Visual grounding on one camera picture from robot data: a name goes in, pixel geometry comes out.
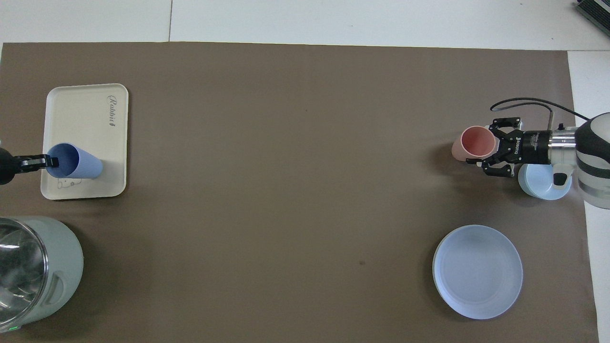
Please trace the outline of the cream rectangular tray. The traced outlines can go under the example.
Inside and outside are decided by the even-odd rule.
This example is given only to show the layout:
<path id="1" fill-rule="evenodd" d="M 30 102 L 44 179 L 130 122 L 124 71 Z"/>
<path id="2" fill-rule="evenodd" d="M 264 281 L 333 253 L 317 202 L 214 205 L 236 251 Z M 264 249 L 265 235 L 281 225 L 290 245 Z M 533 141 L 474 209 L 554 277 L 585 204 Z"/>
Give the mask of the cream rectangular tray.
<path id="1" fill-rule="evenodd" d="M 116 197 L 128 180 L 129 92 L 122 84 L 54 88 L 47 96 L 43 153 L 71 143 L 101 160 L 94 179 L 55 178 L 42 171 L 40 191 L 49 200 Z"/>

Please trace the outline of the blue plastic plate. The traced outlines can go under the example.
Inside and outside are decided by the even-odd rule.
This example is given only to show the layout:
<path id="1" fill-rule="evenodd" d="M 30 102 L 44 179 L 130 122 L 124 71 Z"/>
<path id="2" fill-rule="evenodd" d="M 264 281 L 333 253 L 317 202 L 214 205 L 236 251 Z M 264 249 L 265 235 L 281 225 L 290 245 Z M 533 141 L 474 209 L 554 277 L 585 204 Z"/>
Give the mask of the blue plastic plate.
<path id="1" fill-rule="evenodd" d="M 434 252 L 432 271 L 444 302 L 458 314 L 477 321 L 510 310 L 520 295 L 524 277 L 512 241 L 481 224 L 449 232 Z"/>

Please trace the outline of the blue plastic cup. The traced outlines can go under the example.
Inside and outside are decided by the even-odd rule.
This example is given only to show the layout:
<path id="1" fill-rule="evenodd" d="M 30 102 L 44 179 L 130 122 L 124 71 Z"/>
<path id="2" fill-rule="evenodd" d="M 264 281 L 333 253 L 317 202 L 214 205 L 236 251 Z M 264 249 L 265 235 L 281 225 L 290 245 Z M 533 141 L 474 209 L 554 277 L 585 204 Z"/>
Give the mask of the blue plastic cup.
<path id="1" fill-rule="evenodd" d="M 54 145 L 47 154 L 58 162 L 57 166 L 47 168 L 47 172 L 58 179 L 94 179 L 103 170 L 100 159 L 70 143 Z"/>

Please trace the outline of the light blue bowl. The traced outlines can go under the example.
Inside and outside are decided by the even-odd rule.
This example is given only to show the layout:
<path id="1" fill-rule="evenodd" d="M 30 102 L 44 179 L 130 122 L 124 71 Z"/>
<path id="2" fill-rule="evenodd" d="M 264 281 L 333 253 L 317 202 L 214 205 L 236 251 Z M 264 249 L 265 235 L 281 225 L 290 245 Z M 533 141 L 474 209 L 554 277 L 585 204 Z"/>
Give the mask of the light blue bowl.
<path id="1" fill-rule="evenodd" d="M 541 200 L 555 201 L 569 193 L 572 177 L 566 179 L 566 187 L 557 189 L 554 184 L 553 167 L 549 164 L 523 164 L 518 172 L 521 189 L 529 196 Z"/>

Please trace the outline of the brown table mat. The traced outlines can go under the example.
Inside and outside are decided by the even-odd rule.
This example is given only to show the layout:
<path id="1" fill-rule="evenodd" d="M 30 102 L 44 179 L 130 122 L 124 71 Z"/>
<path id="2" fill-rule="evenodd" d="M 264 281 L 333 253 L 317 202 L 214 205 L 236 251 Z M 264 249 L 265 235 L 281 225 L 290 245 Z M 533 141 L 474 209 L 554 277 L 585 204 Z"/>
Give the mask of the brown table mat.
<path id="1" fill-rule="evenodd" d="M 45 215 L 81 241 L 54 315 L 0 343 L 595 343 L 584 204 L 527 196 L 451 156 L 519 96 L 572 105 L 567 53 L 221 43 L 4 45 L 0 140 L 42 152 L 59 86 L 129 91 L 128 185 L 54 202 L 40 174 L 0 186 L 0 216 Z M 433 256 L 481 224 L 517 249 L 499 317 L 440 297 Z"/>

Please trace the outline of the grey striped device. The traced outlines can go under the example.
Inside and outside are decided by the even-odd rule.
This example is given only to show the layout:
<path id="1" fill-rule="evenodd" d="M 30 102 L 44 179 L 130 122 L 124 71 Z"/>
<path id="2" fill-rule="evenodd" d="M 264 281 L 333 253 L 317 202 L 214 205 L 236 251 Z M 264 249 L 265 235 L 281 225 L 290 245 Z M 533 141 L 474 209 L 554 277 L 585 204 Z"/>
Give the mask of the grey striped device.
<path id="1" fill-rule="evenodd" d="M 610 0 L 577 0 L 576 9 L 594 24 L 610 29 Z"/>

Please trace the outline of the glass pot lid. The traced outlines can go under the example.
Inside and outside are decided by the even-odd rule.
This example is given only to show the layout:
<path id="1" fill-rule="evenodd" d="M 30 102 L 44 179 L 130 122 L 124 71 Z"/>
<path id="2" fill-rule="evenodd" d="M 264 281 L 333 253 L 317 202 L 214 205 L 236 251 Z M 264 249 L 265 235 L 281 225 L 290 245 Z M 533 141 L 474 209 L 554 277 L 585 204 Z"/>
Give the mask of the glass pot lid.
<path id="1" fill-rule="evenodd" d="M 43 289 L 39 239 L 13 220 L 0 218 L 0 328 L 24 315 Z"/>

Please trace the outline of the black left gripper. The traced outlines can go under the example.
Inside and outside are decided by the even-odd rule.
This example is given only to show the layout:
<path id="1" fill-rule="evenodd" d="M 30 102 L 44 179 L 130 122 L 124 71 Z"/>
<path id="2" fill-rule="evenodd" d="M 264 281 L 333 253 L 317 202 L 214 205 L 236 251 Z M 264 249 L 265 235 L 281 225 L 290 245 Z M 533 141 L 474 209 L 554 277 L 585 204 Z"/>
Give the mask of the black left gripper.
<path id="1" fill-rule="evenodd" d="M 6 185 L 15 178 L 19 171 L 37 171 L 59 167 L 59 159 L 50 155 L 13 156 L 0 148 L 0 185 Z"/>

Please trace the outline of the pink plastic cup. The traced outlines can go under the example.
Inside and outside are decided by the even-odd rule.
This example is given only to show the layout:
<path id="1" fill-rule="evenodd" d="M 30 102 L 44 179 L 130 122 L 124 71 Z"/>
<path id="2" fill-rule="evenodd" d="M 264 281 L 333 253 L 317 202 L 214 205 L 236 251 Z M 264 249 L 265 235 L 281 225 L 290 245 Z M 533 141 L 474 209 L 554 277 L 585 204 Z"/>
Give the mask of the pink plastic cup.
<path id="1" fill-rule="evenodd" d="M 453 142 L 451 154 L 458 161 L 485 159 L 497 152 L 498 140 L 488 126 L 470 126 Z"/>

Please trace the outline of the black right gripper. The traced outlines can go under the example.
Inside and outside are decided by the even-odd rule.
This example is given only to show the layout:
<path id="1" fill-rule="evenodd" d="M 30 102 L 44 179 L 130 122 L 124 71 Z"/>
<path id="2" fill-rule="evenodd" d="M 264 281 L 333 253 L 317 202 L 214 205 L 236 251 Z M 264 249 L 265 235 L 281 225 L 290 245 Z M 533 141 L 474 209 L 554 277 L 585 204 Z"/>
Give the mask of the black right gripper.
<path id="1" fill-rule="evenodd" d="M 550 141 L 552 132 L 522 131 L 520 117 L 493 119 L 488 130 L 499 143 L 515 143 L 510 160 L 516 163 L 550 165 Z M 467 158 L 466 163 L 476 165 L 487 176 L 512 178 L 515 176 L 515 164 L 508 162 L 505 156 L 494 153 L 485 159 Z"/>

